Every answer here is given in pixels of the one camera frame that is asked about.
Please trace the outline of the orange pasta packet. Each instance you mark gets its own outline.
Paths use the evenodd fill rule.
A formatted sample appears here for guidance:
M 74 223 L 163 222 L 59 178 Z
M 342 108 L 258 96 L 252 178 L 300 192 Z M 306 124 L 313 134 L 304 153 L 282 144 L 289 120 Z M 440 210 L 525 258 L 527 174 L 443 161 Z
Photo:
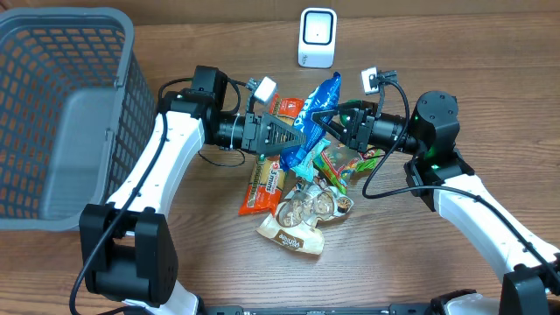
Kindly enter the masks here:
M 281 98 L 274 95 L 268 112 L 292 125 L 304 106 L 299 98 Z M 270 212 L 275 214 L 284 189 L 286 172 L 279 164 L 279 156 L 259 157 L 253 167 L 239 215 Z

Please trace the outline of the green capped bottle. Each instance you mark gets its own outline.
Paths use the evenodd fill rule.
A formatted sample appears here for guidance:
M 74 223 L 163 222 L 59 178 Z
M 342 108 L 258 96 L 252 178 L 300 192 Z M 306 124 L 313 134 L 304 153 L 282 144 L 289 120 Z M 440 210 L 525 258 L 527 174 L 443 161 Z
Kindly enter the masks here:
M 347 127 L 360 113 L 362 101 L 351 100 L 339 105 L 339 120 L 344 127 Z

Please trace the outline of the blue packet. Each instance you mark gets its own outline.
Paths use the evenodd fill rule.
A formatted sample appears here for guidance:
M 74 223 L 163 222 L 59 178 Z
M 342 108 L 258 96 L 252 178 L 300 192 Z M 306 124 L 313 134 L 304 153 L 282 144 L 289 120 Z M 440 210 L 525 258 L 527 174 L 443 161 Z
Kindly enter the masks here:
M 312 120 L 315 112 L 333 110 L 340 98 L 341 74 L 334 72 L 332 78 L 324 80 L 304 101 L 304 106 L 292 126 L 305 135 L 305 142 L 285 149 L 280 154 L 280 166 L 284 171 L 300 165 L 326 132 Z

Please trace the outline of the white brown cookie bag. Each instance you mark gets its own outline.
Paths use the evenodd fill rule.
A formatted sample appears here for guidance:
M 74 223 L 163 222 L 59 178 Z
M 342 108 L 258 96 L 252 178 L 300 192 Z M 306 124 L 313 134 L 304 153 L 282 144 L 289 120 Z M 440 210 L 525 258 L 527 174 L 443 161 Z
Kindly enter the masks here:
M 325 246 L 318 224 L 344 218 L 353 207 L 352 199 L 324 179 L 309 182 L 303 178 L 256 232 L 285 249 L 318 256 Z

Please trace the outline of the teal wipes packet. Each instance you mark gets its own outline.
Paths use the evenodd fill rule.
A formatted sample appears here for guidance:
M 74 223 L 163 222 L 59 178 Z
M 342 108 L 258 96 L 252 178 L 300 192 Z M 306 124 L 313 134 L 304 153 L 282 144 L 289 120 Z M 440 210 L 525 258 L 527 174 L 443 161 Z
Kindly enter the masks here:
M 325 138 L 319 140 L 315 146 L 307 153 L 305 158 L 291 169 L 296 173 L 297 177 L 312 182 L 314 179 L 313 160 L 330 144 L 331 142 Z

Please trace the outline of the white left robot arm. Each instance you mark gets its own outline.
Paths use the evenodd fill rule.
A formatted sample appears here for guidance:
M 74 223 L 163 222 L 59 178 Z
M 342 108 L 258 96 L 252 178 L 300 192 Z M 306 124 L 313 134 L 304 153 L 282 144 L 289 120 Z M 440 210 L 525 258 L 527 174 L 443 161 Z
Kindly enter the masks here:
M 79 219 L 83 268 L 69 298 L 77 312 L 81 286 L 120 303 L 122 314 L 202 314 L 200 298 L 178 281 L 179 259 L 167 216 L 187 166 L 206 144 L 259 158 L 305 142 L 279 118 L 223 108 L 239 82 L 211 66 L 197 66 L 188 87 L 157 92 L 157 117 L 141 157 L 103 205 L 88 204 Z

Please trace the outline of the green candy bag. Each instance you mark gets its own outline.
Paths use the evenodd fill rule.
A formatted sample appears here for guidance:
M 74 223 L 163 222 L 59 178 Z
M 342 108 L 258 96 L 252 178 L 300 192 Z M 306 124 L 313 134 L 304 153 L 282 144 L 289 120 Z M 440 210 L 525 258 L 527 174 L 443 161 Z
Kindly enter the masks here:
M 347 193 L 352 176 L 357 172 L 372 171 L 385 152 L 372 145 L 365 153 L 350 149 L 342 143 L 329 144 L 313 159 L 314 166 L 341 193 Z

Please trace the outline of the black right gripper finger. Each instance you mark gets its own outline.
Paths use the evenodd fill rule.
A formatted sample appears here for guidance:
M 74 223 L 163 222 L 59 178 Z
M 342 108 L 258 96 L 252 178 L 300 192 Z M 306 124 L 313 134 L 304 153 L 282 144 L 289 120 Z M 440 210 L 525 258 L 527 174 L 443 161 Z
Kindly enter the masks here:
M 347 125 L 342 125 L 338 122 L 329 122 L 325 126 L 325 130 L 339 142 L 344 144 L 346 147 L 354 147 L 355 146 L 355 132 L 354 132 L 354 125 L 352 123 L 348 123 Z
M 334 109 L 327 109 L 316 111 L 311 115 L 311 119 L 316 123 L 319 124 L 320 122 L 327 124 L 329 123 L 335 116 L 339 115 L 339 105 L 337 108 Z

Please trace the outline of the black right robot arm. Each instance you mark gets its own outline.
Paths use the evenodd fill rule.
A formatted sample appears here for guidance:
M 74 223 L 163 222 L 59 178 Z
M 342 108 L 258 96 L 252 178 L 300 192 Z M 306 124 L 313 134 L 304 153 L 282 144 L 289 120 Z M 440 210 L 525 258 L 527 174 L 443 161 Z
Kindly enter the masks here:
M 454 225 L 491 266 L 500 298 L 457 290 L 430 302 L 433 314 L 557 314 L 559 249 L 524 227 L 486 189 L 456 146 L 457 99 L 422 94 L 406 118 L 382 113 L 380 103 L 350 101 L 312 120 L 350 149 L 369 145 L 412 156 L 404 166 L 405 192 Z

